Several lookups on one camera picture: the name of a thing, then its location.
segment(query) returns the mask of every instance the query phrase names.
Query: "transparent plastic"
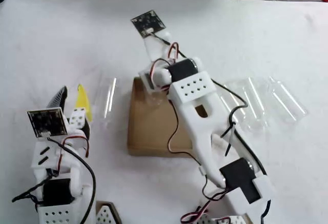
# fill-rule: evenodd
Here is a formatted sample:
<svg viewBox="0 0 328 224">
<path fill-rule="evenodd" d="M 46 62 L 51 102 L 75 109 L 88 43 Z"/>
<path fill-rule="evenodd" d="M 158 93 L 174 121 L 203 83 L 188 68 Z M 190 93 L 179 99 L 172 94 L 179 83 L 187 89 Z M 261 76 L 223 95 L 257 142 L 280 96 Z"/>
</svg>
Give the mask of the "transparent plastic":
<svg viewBox="0 0 328 224">
<path fill-rule="evenodd" d="M 272 77 L 269 77 L 269 81 L 248 77 L 224 86 L 240 95 L 249 105 L 236 111 L 233 116 L 234 121 L 243 129 L 252 132 L 263 131 L 269 126 L 268 120 L 271 117 L 284 124 L 294 124 L 308 114 L 285 84 Z M 243 104 L 237 97 L 221 88 L 218 92 L 229 112 Z"/>
<path fill-rule="evenodd" d="M 146 103 L 149 106 L 159 106 L 165 99 L 166 96 L 162 92 L 151 92 L 149 93 L 144 85 L 143 92 L 145 94 Z"/>
<path fill-rule="evenodd" d="M 172 36 L 167 29 L 157 32 L 156 35 L 168 42 L 173 42 Z M 155 61 L 156 59 L 166 57 L 168 46 L 163 44 L 161 40 L 153 36 L 148 36 L 143 39 L 143 42 L 150 61 Z"/>
<path fill-rule="evenodd" d="M 269 77 L 268 102 L 275 115 L 286 123 L 295 123 L 305 117 L 305 107 L 291 94 L 279 80 Z"/>
<path fill-rule="evenodd" d="M 96 87 L 96 98 L 92 107 L 95 119 L 110 120 L 116 91 L 117 78 L 103 75 L 99 86 Z"/>
<path fill-rule="evenodd" d="M 239 109 L 235 112 L 233 116 L 234 121 L 251 131 L 265 129 L 268 126 L 268 114 L 262 100 L 263 95 L 260 95 L 260 93 L 267 88 L 266 83 L 255 81 L 253 78 L 248 77 L 237 82 L 231 82 L 225 86 L 240 95 L 249 105 L 248 108 Z M 219 89 L 219 95 L 229 112 L 234 107 L 243 105 L 242 101 L 223 89 Z"/>
</svg>

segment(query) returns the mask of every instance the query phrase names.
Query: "black circuit board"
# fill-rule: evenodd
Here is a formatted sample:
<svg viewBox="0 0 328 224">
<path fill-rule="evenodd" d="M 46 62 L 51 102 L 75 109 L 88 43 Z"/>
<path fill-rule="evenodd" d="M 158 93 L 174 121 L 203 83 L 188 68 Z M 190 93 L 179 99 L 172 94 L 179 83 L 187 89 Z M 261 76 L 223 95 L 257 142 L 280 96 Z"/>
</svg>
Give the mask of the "black circuit board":
<svg viewBox="0 0 328 224">
<path fill-rule="evenodd" d="M 131 19 L 131 22 L 143 38 L 149 36 L 146 32 L 149 28 L 154 30 L 153 33 L 157 33 L 158 31 L 166 28 L 164 23 L 159 19 L 158 15 L 153 10 Z"/>
<path fill-rule="evenodd" d="M 28 111 L 27 114 L 37 138 L 42 137 L 42 132 L 50 132 L 51 136 L 67 134 L 61 108 Z"/>
</svg>

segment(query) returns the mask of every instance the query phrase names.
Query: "white table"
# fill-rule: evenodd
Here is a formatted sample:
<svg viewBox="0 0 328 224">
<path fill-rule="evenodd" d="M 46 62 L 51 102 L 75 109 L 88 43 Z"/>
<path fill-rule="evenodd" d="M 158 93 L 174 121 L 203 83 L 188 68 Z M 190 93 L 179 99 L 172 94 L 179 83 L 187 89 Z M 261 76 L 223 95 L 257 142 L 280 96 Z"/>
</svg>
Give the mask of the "white table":
<svg viewBox="0 0 328 224">
<path fill-rule="evenodd" d="M 151 9 L 183 52 L 199 56 L 216 80 L 272 75 L 307 107 L 309 116 L 292 129 L 247 139 L 277 190 L 265 223 L 326 223 L 328 5 L 232 0 L 1 4 L 0 222 L 37 223 L 31 202 L 11 203 L 35 184 L 35 137 L 26 110 L 44 108 L 67 85 L 69 115 L 77 85 L 97 86 L 101 70 L 117 77 L 119 88 L 112 122 L 107 129 L 94 125 L 91 134 L 88 162 L 97 199 L 114 202 L 123 223 L 179 223 L 198 204 L 204 178 L 192 160 L 127 154 L 132 80 L 149 63 L 130 19 Z M 95 90 L 88 91 L 94 97 Z"/>
</svg>

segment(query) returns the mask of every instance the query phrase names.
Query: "cardboard box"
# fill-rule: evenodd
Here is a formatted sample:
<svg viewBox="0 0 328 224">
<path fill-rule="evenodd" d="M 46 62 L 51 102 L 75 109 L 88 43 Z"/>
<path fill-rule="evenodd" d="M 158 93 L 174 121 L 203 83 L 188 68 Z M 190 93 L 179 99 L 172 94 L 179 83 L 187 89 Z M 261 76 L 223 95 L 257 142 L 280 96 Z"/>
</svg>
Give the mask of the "cardboard box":
<svg viewBox="0 0 328 224">
<path fill-rule="evenodd" d="M 176 128 L 176 117 L 166 94 L 158 106 L 146 102 L 146 93 L 140 78 L 134 78 L 128 130 L 128 150 L 135 156 L 188 157 L 172 154 L 167 149 L 170 136 Z M 179 129 L 171 142 L 173 151 L 192 154 L 191 141 L 180 121 Z"/>
</svg>

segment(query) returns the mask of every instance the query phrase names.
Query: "black cable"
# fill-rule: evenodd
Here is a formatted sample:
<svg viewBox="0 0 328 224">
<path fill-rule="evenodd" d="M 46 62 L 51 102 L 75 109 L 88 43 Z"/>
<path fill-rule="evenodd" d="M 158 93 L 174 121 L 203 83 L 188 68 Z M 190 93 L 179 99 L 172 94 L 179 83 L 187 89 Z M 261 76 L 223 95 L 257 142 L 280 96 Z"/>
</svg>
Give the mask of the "black cable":
<svg viewBox="0 0 328 224">
<path fill-rule="evenodd" d="M 208 197 L 208 196 L 205 194 L 205 188 L 206 188 L 207 183 L 208 183 L 207 175 L 205 175 L 205 179 L 206 179 L 206 182 L 205 182 L 205 185 L 203 186 L 203 188 L 201 189 L 201 192 L 202 192 L 203 196 L 204 196 L 207 200 L 209 200 L 209 201 L 220 201 L 221 198 L 215 198 L 215 197 L 218 196 L 218 195 L 221 195 L 221 194 L 226 194 L 226 193 L 228 193 L 228 190 L 225 189 L 225 190 L 222 191 L 222 192 L 215 193 L 212 197 Z"/>
<path fill-rule="evenodd" d="M 169 100 L 169 103 L 170 103 L 170 105 L 172 105 L 172 108 L 173 108 L 173 111 L 174 111 L 174 114 L 175 114 L 176 127 L 175 127 L 174 132 L 171 134 L 171 136 L 170 136 L 170 138 L 168 140 L 168 144 L 167 144 L 168 151 L 170 153 L 172 153 L 172 154 L 186 154 L 186 155 L 190 156 L 192 159 L 194 159 L 195 162 L 197 162 L 199 166 L 201 166 L 200 162 L 191 153 L 189 153 L 187 151 L 172 151 L 171 150 L 171 141 L 172 141 L 172 138 L 175 136 L 175 134 L 177 133 L 178 128 L 179 128 L 179 117 L 178 117 L 178 114 L 176 113 L 176 109 L 175 109 L 175 107 L 174 107 L 174 105 L 173 105 L 173 103 L 172 103 L 171 100 Z"/>
<path fill-rule="evenodd" d="M 220 201 L 221 199 L 224 198 L 224 196 L 226 195 L 226 192 L 224 193 L 216 193 L 214 194 L 213 197 L 216 197 L 218 195 L 221 195 L 217 201 Z M 209 206 L 209 204 L 211 203 L 211 200 L 207 201 L 201 208 L 197 208 L 197 210 L 195 212 L 190 212 L 190 213 L 187 213 L 185 215 L 183 215 L 181 218 L 180 218 L 180 223 L 181 224 L 190 224 L 190 223 L 199 223 L 198 220 L 201 218 L 201 216 L 204 214 L 204 213 L 207 213 L 207 208 Z"/>
<path fill-rule="evenodd" d="M 218 86 L 220 86 L 221 88 L 225 89 L 226 91 L 228 91 L 229 93 L 233 94 L 234 96 L 236 96 L 238 99 L 240 99 L 244 104 L 243 105 L 240 105 L 240 106 L 236 106 L 235 108 L 233 108 L 229 114 L 229 128 L 221 135 L 221 137 L 225 136 L 227 134 L 227 132 L 233 127 L 234 125 L 234 122 L 233 122 L 233 115 L 234 115 L 234 112 L 236 112 L 238 109 L 241 109 L 241 108 L 246 108 L 248 107 L 248 104 L 247 102 L 242 98 L 240 97 L 237 93 L 231 91 L 230 89 L 228 89 L 227 87 L 225 87 L 224 85 L 216 82 L 215 80 L 212 79 L 212 82 Z M 241 144 L 246 148 L 246 150 L 250 153 L 250 155 L 253 157 L 253 159 L 255 160 L 256 164 L 258 165 L 258 167 L 260 168 L 260 170 L 262 171 L 262 173 L 264 175 L 267 175 L 267 172 L 265 170 L 265 168 L 263 167 L 260 159 L 256 156 L 256 154 L 254 153 L 254 151 L 248 146 L 248 144 L 245 142 L 245 140 L 240 136 L 240 134 L 238 133 L 238 131 L 235 129 L 235 135 L 236 137 L 239 139 L 239 141 L 241 142 Z M 229 149 L 230 149 L 231 145 L 229 144 L 228 146 L 228 149 L 226 151 L 226 155 L 227 155 L 227 152 L 229 152 Z M 269 210 L 270 210 L 270 205 L 271 205 L 271 200 L 269 200 L 267 203 L 266 203 L 266 208 L 265 208 L 265 211 L 262 213 L 261 215 L 261 224 L 264 224 L 264 217 L 267 216 Z"/>
<path fill-rule="evenodd" d="M 157 35 L 154 34 L 154 33 L 150 33 L 150 35 L 153 36 L 153 37 L 155 37 L 155 38 L 157 38 L 157 39 L 159 39 L 160 41 L 162 41 L 164 44 L 166 44 L 166 45 L 168 45 L 168 46 L 171 45 L 170 42 L 168 42 L 167 40 L 165 40 L 165 39 L 163 39 L 163 38 L 157 36 Z M 185 56 L 180 50 L 179 50 L 179 54 L 180 54 L 182 57 L 186 57 L 186 56 Z M 227 130 L 221 135 L 221 137 L 223 137 L 223 136 L 225 136 L 225 135 L 226 135 L 226 134 L 232 129 L 232 127 L 233 127 L 233 125 L 234 125 L 234 122 L 233 122 L 233 115 L 234 115 L 234 113 L 235 113 L 238 109 L 248 107 L 248 104 L 247 104 L 247 102 L 246 102 L 241 96 L 239 96 L 237 93 L 231 91 L 229 88 L 227 88 L 227 87 L 225 87 L 224 85 L 222 85 L 222 84 L 216 82 L 215 80 L 213 80 L 213 79 L 211 79 L 211 80 L 212 80 L 212 82 L 213 82 L 214 84 L 216 84 L 216 85 L 218 85 L 219 87 L 223 88 L 224 90 L 228 91 L 229 93 L 231 93 L 232 95 L 234 95 L 235 97 L 237 97 L 239 100 L 241 100 L 241 101 L 244 103 L 243 105 L 236 106 L 235 108 L 233 108 L 233 109 L 231 110 L 231 112 L 230 112 L 230 114 L 229 114 L 229 128 L 228 128 L 228 129 L 227 129 Z M 262 173 L 263 173 L 264 175 L 267 175 L 267 172 L 266 172 L 266 170 L 264 169 L 264 167 L 263 167 L 261 161 L 260 161 L 260 160 L 258 159 L 258 157 L 255 155 L 255 153 L 253 152 L 253 150 L 247 145 L 247 143 L 245 142 L 245 140 L 243 140 L 243 138 L 240 136 L 240 134 L 238 133 L 238 131 L 237 131 L 236 129 L 235 129 L 235 135 L 236 135 L 236 137 L 240 140 L 240 142 L 242 143 L 242 145 L 246 148 L 246 150 L 248 150 L 248 152 L 250 153 L 250 155 L 251 155 L 251 156 L 253 157 L 253 159 L 255 160 L 256 164 L 258 164 L 258 166 L 259 166 L 260 170 L 262 171 Z M 226 154 L 229 152 L 230 147 L 231 147 L 231 144 L 228 145 L 228 148 L 227 148 Z M 208 180 L 208 179 L 207 179 L 207 176 L 206 176 L 206 183 L 205 183 L 205 185 L 204 185 L 204 187 L 203 187 L 202 192 L 204 191 L 204 189 L 205 189 L 205 187 L 206 187 L 206 185 L 207 185 L 207 180 Z M 269 200 L 269 201 L 266 203 L 265 211 L 264 211 L 264 212 L 262 213 L 262 215 L 261 215 L 261 224 L 264 224 L 264 217 L 267 216 L 267 214 L 268 214 L 268 212 L 269 212 L 269 210 L 270 210 L 270 205 L 271 205 L 271 200 Z"/>
<path fill-rule="evenodd" d="M 22 194 L 14 197 L 11 202 L 16 202 L 18 200 L 21 199 L 31 199 L 34 203 L 39 204 L 39 201 L 36 199 L 36 197 L 34 195 L 31 194 L 31 192 L 33 192 L 34 190 L 36 190 L 38 187 L 43 186 L 45 183 L 47 183 L 49 180 L 51 180 L 53 177 L 53 175 L 48 175 L 47 178 L 45 178 L 44 180 L 42 180 L 39 184 L 36 184 L 35 186 L 31 187 L 29 190 L 23 192 Z"/>
<path fill-rule="evenodd" d="M 239 105 L 239 106 L 236 106 L 235 108 L 233 108 L 231 111 L 230 111 L 230 114 L 229 114 L 229 128 L 221 135 L 221 138 L 223 138 L 229 131 L 230 129 L 232 129 L 233 125 L 235 125 L 235 123 L 233 122 L 233 116 L 234 116 L 234 113 L 239 110 L 239 109 L 242 109 L 242 108 L 247 108 L 248 107 L 248 103 L 241 97 L 239 96 L 237 93 L 231 91 L 229 88 L 225 87 L 224 85 L 220 84 L 219 82 L 216 82 L 215 80 L 211 79 L 212 82 L 216 85 L 218 85 L 219 87 L 223 88 L 224 90 L 226 90 L 227 92 L 231 93 L 232 95 L 234 95 L 235 97 L 237 97 L 240 101 L 242 101 L 244 104 L 243 105 Z M 228 147 L 227 147 L 227 150 L 225 152 L 225 156 L 228 155 L 229 151 L 230 151 L 230 148 L 231 148 L 231 144 L 228 144 Z"/>
<path fill-rule="evenodd" d="M 72 156 L 74 156 L 76 159 L 78 159 L 90 172 L 91 177 L 92 177 L 92 196 L 90 199 L 90 203 L 88 205 L 88 208 L 80 222 L 80 224 L 84 224 L 88 218 L 88 215 L 91 211 L 92 205 L 93 205 L 93 201 L 94 201 L 94 197 L 96 194 L 96 176 L 94 175 L 94 172 L 92 171 L 92 168 L 79 156 L 77 155 L 75 152 L 73 152 L 72 150 L 68 149 L 67 147 L 63 146 L 61 143 L 51 139 L 51 138 L 47 138 L 48 141 L 54 142 L 56 143 L 60 148 L 62 148 L 64 151 L 68 152 L 69 154 L 71 154 Z"/>
<path fill-rule="evenodd" d="M 157 36 L 157 35 L 154 34 L 154 33 L 149 33 L 149 35 L 155 37 L 156 39 L 159 39 L 160 41 L 162 41 L 162 42 L 163 42 L 165 45 L 167 45 L 167 46 L 170 46 L 170 45 L 171 45 L 170 42 L 168 42 L 167 40 L 165 40 L 165 39 L 163 39 L 163 38 Z M 187 58 L 187 57 L 186 57 L 186 56 L 185 56 L 180 50 L 179 50 L 179 54 L 180 54 L 182 57 Z"/>
</svg>

